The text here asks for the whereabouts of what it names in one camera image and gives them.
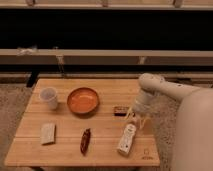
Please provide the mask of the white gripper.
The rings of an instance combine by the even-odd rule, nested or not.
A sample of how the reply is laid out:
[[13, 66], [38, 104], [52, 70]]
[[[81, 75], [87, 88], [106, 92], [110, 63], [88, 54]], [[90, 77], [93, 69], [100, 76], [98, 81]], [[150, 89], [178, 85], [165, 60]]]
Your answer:
[[135, 97], [135, 100], [132, 105], [132, 109], [129, 109], [127, 111], [125, 120], [127, 120], [130, 116], [133, 116], [134, 113], [136, 115], [141, 116], [139, 119], [139, 129], [142, 130], [143, 127], [145, 126], [146, 121], [148, 120], [148, 116], [145, 116], [145, 115], [148, 113], [150, 103], [153, 98], [154, 98], [154, 95], [152, 93], [149, 93], [146, 91], [140, 91], [138, 95]]

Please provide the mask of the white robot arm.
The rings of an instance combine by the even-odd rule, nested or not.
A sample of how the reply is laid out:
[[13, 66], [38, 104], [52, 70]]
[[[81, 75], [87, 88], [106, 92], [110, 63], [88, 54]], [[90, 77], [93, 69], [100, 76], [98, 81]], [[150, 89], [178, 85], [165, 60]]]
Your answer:
[[180, 102], [171, 171], [213, 171], [213, 88], [169, 82], [150, 73], [142, 74], [138, 83], [131, 105], [136, 115], [147, 114], [156, 92]]

